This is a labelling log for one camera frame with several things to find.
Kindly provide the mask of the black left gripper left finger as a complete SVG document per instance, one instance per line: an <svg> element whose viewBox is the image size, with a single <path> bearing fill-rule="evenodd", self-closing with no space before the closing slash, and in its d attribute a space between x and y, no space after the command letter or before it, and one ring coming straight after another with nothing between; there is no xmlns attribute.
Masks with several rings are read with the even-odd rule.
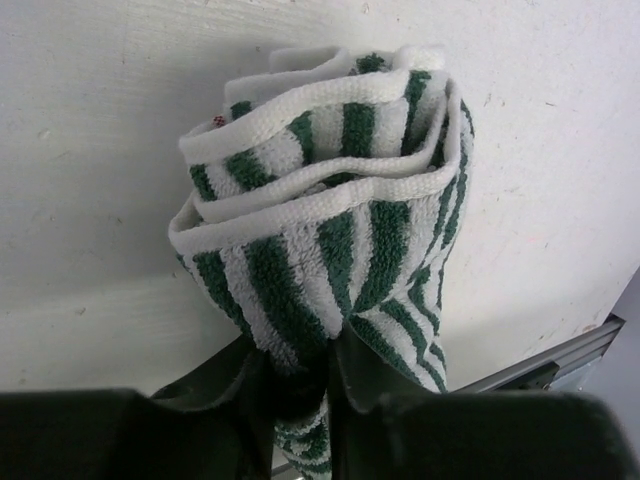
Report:
<svg viewBox="0 0 640 480"><path fill-rule="evenodd" d="M265 357L237 339L151 396L131 388L1 396L4 479L267 479Z"/></svg>

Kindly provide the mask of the green white striped towel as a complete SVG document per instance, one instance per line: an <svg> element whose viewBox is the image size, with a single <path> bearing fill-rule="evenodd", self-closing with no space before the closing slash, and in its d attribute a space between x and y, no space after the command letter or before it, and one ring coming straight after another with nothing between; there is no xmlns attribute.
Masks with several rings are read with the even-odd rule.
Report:
<svg viewBox="0 0 640 480"><path fill-rule="evenodd" d="M307 479L332 475L325 371L345 327L447 389L442 286L475 132L444 64L433 46L277 50L179 141L193 187L170 242L268 355L290 401L275 442Z"/></svg>

